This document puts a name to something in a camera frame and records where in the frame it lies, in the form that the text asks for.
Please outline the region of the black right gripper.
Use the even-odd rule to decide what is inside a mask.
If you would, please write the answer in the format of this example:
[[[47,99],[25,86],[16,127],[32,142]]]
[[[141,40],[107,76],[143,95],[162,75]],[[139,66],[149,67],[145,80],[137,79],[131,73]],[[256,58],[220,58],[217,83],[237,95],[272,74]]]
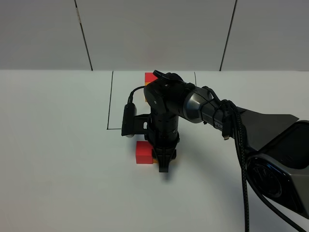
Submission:
[[[147,120],[145,140],[152,147],[152,158],[157,161],[159,172],[168,173],[169,164],[176,159],[179,142],[179,117],[172,113],[150,113]]]

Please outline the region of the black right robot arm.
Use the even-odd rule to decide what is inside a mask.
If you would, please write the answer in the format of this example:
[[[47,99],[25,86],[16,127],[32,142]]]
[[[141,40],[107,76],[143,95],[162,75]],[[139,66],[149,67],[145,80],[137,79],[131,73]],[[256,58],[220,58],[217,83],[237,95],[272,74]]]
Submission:
[[[261,114],[219,99],[209,87],[184,82],[175,73],[154,71],[144,88],[154,116],[170,113],[204,123],[244,149],[240,160],[256,194],[309,216],[309,123],[287,114]]]

